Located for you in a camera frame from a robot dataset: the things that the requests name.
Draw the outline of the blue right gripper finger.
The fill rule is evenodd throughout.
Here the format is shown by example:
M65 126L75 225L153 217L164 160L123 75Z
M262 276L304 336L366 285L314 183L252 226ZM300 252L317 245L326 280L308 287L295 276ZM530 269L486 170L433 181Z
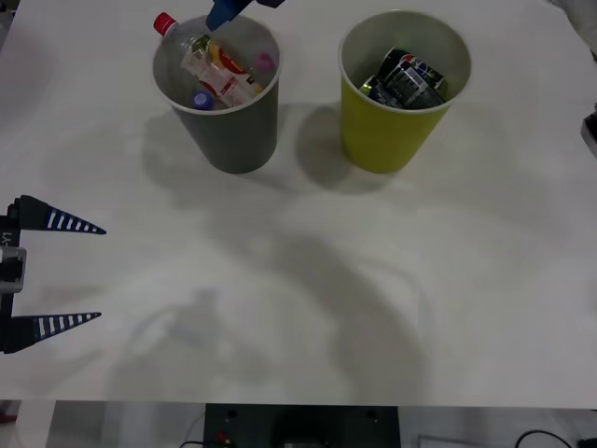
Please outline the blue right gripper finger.
M206 26L215 31L227 22L233 21L249 5L257 3L264 7L277 8L285 0L215 0L207 15Z

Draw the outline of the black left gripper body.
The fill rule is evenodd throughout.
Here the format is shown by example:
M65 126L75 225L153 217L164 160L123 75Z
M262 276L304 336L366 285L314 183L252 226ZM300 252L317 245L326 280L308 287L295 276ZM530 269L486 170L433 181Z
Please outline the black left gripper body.
M14 294L21 292L21 231L1 216L1 322L11 317Z

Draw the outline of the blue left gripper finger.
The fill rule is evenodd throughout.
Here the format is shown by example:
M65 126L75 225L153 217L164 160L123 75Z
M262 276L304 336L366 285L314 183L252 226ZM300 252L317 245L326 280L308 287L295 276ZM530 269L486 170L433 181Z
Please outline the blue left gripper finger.
M101 227L29 195L15 199L7 208L7 219L22 231L106 234Z
M20 352L101 316L101 313L12 316L7 322L7 334L1 342L1 352Z

